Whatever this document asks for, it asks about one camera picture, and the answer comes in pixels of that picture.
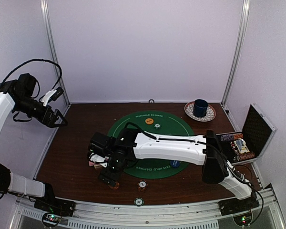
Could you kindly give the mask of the red chip stack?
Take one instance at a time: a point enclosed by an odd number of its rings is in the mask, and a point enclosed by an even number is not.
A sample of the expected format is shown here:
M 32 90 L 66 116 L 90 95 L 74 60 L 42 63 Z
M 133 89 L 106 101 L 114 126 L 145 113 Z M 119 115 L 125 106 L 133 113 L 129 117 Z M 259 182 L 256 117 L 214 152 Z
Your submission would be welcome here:
M 108 185 L 108 186 L 109 186 L 109 188 L 111 188 L 111 189 L 118 189 L 119 186 L 120 186 L 120 184 L 119 184 L 118 182 L 115 182 L 113 185 Z

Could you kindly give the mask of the green 20 chip stack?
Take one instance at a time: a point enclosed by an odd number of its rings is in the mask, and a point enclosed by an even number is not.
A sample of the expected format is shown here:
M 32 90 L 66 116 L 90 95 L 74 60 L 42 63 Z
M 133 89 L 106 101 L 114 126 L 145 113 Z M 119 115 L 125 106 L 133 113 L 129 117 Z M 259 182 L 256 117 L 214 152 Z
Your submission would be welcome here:
M 134 205 L 135 206 L 142 206 L 144 204 L 144 200 L 142 199 L 142 198 L 136 198 L 135 200 L 134 200 Z

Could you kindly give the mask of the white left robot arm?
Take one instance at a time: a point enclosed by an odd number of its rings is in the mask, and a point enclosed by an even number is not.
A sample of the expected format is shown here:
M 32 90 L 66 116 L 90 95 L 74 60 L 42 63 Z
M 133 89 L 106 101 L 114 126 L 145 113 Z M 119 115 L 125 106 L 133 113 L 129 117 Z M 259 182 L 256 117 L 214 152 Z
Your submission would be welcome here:
M 45 99 L 32 97 L 36 86 L 32 76 L 0 83 L 0 193 L 41 198 L 40 203 L 49 212 L 59 208 L 52 185 L 36 181 L 27 171 L 29 150 L 39 149 L 45 138 L 37 128 L 57 128 L 67 125 L 67 120 L 53 101 L 62 89 L 50 90 Z

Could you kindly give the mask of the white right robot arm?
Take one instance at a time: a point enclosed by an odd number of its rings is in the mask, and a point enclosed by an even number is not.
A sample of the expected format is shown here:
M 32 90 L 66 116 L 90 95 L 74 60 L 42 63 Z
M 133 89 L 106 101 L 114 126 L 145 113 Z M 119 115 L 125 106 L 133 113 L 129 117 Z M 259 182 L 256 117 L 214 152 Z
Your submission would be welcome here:
M 95 133 L 91 139 L 97 155 L 107 158 L 99 176 L 115 187 L 120 174 L 130 161 L 164 159 L 187 162 L 203 167 L 202 181 L 220 184 L 236 197 L 235 207 L 246 210 L 253 203 L 253 188 L 242 175 L 236 175 L 231 163 L 221 152 L 216 136 L 157 135 L 127 122 L 117 137 Z

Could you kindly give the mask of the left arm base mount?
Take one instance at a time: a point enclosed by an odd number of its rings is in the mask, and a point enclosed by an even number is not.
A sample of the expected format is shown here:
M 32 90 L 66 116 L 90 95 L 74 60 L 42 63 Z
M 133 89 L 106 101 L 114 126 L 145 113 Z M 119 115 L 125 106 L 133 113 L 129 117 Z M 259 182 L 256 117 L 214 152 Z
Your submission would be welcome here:
M 48 228 L 59 225 L 63 217 L 72 217 L 75 203 L 73 201 L 56 198 L 51 184 L 45 183 L 43 197 L 34 198 L 34 208 L 44 211 L 41 222 Z

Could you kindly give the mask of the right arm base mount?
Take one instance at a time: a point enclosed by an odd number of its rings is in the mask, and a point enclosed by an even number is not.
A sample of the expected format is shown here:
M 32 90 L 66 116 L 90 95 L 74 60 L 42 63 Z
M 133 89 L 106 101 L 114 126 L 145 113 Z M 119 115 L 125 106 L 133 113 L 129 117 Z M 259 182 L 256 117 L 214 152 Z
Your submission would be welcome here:
M 218 202 L 222 216 L 232 215 L 234 223 L 240 227 L 248 227 L 252 224 L 252 209 L 260 206 L 256 196 L 239 200 L 237 198 L 221 200 Z

